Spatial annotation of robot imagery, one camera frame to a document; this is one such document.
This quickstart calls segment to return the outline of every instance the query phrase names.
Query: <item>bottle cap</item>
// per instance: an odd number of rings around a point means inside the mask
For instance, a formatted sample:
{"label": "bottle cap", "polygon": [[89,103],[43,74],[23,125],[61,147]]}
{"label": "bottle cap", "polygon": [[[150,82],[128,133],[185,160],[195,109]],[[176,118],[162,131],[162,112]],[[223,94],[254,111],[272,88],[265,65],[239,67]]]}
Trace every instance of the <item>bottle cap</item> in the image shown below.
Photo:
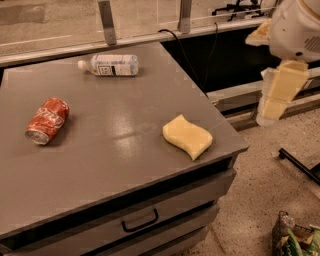
{"label": "bottle cap", "polygon": [[80,70],[87,70],[87,63],[84,60],[78,61],[78,68]]}

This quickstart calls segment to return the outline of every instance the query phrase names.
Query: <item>cable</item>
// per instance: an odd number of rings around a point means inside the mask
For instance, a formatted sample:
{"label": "cable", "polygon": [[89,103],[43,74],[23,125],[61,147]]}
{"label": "cable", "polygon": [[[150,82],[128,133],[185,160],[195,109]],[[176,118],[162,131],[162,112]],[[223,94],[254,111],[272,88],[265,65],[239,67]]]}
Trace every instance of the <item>cable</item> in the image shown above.
{"label": "cable", "polygon": [[187,57],[186,52],[185,52],[184,49],[183,49],[183,46],[182,46],[182,44],[181,44],[180,39],[176,36],[176,34],[175,34],[174,32],[172,32],[172,31],[169,30],[169,29],[160,29],[158,32],[169,32],[169,33],[172,34],[172,35],[174,36],[174,38],[178,41],[178,43],[179,43],[179,45],[180,45],[180,48],[181,48],[181,51],[182,51],[182,53],[183,53],[184,58],[186,59],[186,61],[187,61],[188,65],[189,65],[189,67],[190,67],[193,75],[195,76],[195,78],[196,78],[196,79],[198,80],[198,82],[200,83],[201,89],[203,89],[203,88],[202,88],[201,81],[200,81],[200,79],[198,78],[196,72],[194,71],[194,69],[193,69],[193,67],[192,67],[192,65],[191,65],[191,63],[190,63],[190,61],[189,61],[189,59],[188,59],[188,57]]}
{"label": "cable", "polygon": [[215,36],[215,39],[214,39],[214,43],[213,43],[211,52],[210,52],[210,54],[209,54],[208,61],[207,61],[206,76],[205,76],[204,83],[203,83],[203,90],[204,90],[204,91],[205,91],[206,84],[207,84],[207,79],[208,79],[210,60],[211,60],[212,54],[213,54],[213,52],[214,52],[214,49],[216,48],[216,44],[217,44],[217,41],[218,41],[218,24],[217,24],[217,22],[215,22],[214,25],[216,25],[216,34],[215,34],[216,36]]}
{"label": "cable", "polygon": [[174,36],[174,38],[178,41],[179,46],[180,46],[180,48],[181,48],[181,51],[182,51],[182,53],[183,53],[183,56],[184,56],[185,60],[187,61],[188,65],[189,65],[189,67],[190,67],[190,69],[191,69],[191,71],[192,71],[192,74],[193,74],[194,77],[198,80],[198,83],[199,83],[199,86],[200,86],[201,90],[203,91],[203,93],[204,93],[207,97],[208,97],[208,95],[207,95],[207,93],[206,93],[206,91],[205,91],[205,86],[206,86],[207,80],[208,80],[209,64],[210,64],[211,57],[212,57],[212,55],[213,55],[214,49],[215,49],[216,44],[217,44],[217,39],[218,39],[218,24],[217,24],[216,22],[215,22],[214,24],[215,24],[215,26],[216,26],[215,40],[214,40],[212,49],[211,49],[211,51],[210,51],[210,54],[209,54],[209,57],[208,57],[208,60],[207,60],[207,68],[206,68],[206,74],[205,74],[204,83],[201,82],[201,80],[198,78],[196,72],[194,71],[194,69],[193,69],[193,67],[192,67],[192,65],[191,65],[191,63],[190,63],[190,61],[189,61],[189,59],[188,59],[188,57],[187,57],[187,54],[186,54],[186,52],[184,51],[184,48],[183,48],[183,46],[182,46],[182,43],[181,43],[180,39],[177,37],[177,35],[176,35],[174,32],[172,32],[171,30],[169,30],[169,29],[161,29],[161,30],[158,31],[158,32],[169,32],[169,33],[172,34],[172,35]]}

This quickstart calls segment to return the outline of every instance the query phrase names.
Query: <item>black metal frame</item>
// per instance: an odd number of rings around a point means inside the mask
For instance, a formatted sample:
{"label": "black metal frame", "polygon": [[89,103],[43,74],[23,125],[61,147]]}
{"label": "black metal frame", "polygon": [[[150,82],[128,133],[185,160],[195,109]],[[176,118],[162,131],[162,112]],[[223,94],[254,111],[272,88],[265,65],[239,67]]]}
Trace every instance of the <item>black metal frame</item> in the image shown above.
{"label": "black metal frame", "polygon": [[262,13],[260,10],[261,6],[258,3],[258,0],[250,0],[252,3],[251,5],[240,5],[240,3],[242,1],[243,0],[237,0],[236,4],[227,4],[226,7],[215,9],[212,12],[212,16],[216,16],[218,11],[230,11],[230,10],[233,10],[233,13],[228,21],[232,21],[233,18],[237,16],[237,12],[250,13],[250,12],[254,11],[257,13],[257,15],[253,16],[253,18],[261,17],[264,15],[264,13]]}
{"label": "black metal frame", "polygon": [[320,186],[320,164],[317,164],[312,169],[308,169],[305,165],[299,162],[294,156],[292,156],[288,151],[281,148],[279,150],[280,159],[287,158],[294,166],[296,166],[300,171],[305,173],[310,179]]}

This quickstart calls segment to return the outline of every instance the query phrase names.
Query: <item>drawer handle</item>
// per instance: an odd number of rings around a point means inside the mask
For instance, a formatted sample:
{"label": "drawer handle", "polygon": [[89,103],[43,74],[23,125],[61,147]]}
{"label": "drawer handle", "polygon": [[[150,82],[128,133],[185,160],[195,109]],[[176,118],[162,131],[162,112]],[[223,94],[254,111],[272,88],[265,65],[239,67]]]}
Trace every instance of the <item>drawer handle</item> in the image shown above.
{"label": "drawer handle", "polygon": [[153,209],[153,212],[154,212],[154,217],[155,217],[153,220],[151,220],[149,222],[146,222],[146,223],[144,223],[144,224],[142,224],[140,226],[137,226],[135,228],[127,228],[125,221],[122,221],[121,225],[122,225],[123,230],[125,232],[127,232],[127,233],[136,232],[139,229],[145,228],[145,227],[147,227],[147,226],[149,226],[149,225],[151,225],[153,223],[156,223],[158,221],[158,219],[159,219],[159,214],[158,214],[157,209]]}

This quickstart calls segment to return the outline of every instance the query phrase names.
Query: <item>drawer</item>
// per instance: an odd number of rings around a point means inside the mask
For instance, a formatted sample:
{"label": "drawer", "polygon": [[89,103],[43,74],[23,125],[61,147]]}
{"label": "drawer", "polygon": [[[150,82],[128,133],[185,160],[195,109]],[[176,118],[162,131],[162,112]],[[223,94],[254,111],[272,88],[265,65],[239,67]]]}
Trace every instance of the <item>drawer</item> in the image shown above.
{"label": "drawer", "polygon": [[88,256],[135,256],[144,254],[152,249],[158,248],[181,236],[199,230],[213,222],[219,211],[218,205],[211,206],[191,213],[172,223],[153,229],[150,232],[138,236],[132,240],[119,244],[108,250],[88,254]]}
{"label": "drawer", "polygon": [[76,256],[87,253],[190,209],[217,201],[226,194],[235,175],[233,169],[220,172],[5,255]]}
{"label": "drawer", "polygon": [[161,245],[151,251],[141,254],[140,256],[169,256],[185,250],[201,241],[203,241],[209,229],[207,227],[197,229],[189,234],[179,237],[169,243]]}

